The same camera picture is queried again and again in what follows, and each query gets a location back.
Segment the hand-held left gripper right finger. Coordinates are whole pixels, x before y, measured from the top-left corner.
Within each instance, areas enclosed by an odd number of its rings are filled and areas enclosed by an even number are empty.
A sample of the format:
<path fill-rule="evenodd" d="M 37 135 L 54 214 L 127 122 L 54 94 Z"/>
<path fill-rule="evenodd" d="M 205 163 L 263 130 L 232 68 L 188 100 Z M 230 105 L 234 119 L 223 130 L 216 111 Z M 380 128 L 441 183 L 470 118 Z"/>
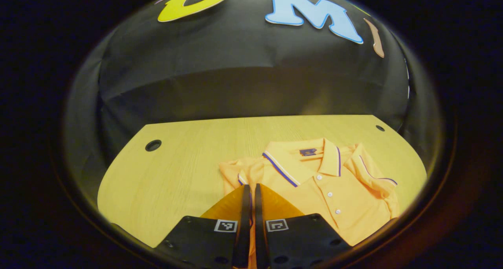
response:
<path fill-rule="evenodd" d="M 351 248 L 318 213 L 304 214 L 271 188 L 255 188 L 259 269 L 312 269 Z"/>

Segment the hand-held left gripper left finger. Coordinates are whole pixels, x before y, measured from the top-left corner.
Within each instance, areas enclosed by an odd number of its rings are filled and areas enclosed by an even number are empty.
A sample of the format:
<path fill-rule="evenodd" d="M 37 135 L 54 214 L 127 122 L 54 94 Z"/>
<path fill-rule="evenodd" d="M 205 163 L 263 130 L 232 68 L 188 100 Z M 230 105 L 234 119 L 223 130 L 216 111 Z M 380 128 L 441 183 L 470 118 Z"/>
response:
<path fill-rule="evenodd" d="M 246 269 L 251 198 L 250 186 L 241 185 L 203 215 L 182 217 L 154 251 L 183 269 Z"/>

